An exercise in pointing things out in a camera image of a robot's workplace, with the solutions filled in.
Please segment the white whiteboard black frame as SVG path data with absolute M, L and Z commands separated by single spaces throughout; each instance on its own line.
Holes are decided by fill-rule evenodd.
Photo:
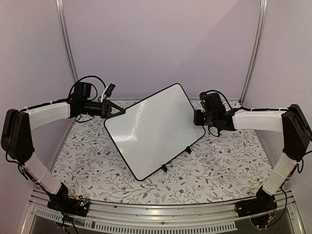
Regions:
M 179 83 L 127 107 L 104 127 L 137 181 L 167 165 L 205 136 L 195 126 L 194 107 Z

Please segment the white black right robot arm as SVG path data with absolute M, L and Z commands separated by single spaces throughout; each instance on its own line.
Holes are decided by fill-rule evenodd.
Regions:
M 194 124 L 222 131 L 254 130 L 269 157 L 273 170 L 252 202 L 261 213 L 271 204 L 271 196 L 288 181 L 297 165 L 312 152 L 312 129 L 298 104 L 280 108 L 234 108 L 217 90 L 199 94 L 200 110 L 194 111 Z

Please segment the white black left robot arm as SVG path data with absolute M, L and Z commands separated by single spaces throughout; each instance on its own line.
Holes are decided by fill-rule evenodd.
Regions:
M 89 115 L 103 119 L 125 114 L 125 109 L 110 101 L 115 84 L 109 84 L 99 101 L 91 99 L 92 85 L 87 82 L 76 83 L 66 98 L 24 107 L 11 108 L 5 114 L 1 147 L 7 161 L 17 164 L 26 178 L 40 185 L 48 195 L 55 195 L 53 203 L 63 212 L 69 211 L 73 204 L 67 197 L 67 187 L 55 178 L 37 155 L 33 132 L 43 126 Z

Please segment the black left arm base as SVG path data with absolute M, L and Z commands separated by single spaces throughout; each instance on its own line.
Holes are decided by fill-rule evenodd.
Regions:
M 60 189 L 56 194 L 45 193 L 49 197 L 47 207 L 52 210 L 63 212 L 66 214 L 86 217 L 89 211 L 89 199 L 83 196 L 78 196 L 78 199 L 68 195 L 68 188 L 61 183 Z

